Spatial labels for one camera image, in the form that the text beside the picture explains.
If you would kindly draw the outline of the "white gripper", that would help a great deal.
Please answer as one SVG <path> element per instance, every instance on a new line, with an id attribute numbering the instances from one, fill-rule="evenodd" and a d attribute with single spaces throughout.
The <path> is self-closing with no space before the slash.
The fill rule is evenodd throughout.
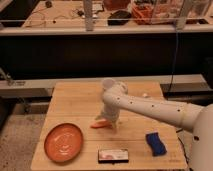
<path id="1" fill-rule="evenodd" d="M 95 120 L 97 121 L 102 121 L 102 120 L 107 120 L 111 123 L 111 127 L 113 129 L 116 128 L 116 122 L 119 118 L 119 113 L 120 111 L 118 109 L 103 109 L 101 111 L 101 114 L 98 115 Z"/>

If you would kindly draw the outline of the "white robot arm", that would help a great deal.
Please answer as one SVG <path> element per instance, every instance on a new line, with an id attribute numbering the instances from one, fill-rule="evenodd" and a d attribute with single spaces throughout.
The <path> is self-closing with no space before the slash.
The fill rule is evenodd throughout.
<path id="1" fill-rule="evenodd" d="M 98 119 L 106 119 L 115 127 L 120 111 L 127 110 L 191 132 L 190 171 L 213 171 L 213 104 L 131 96 L 125 83 L 110 78 L 104 79 L 102 86 L 104 106 Z"/>

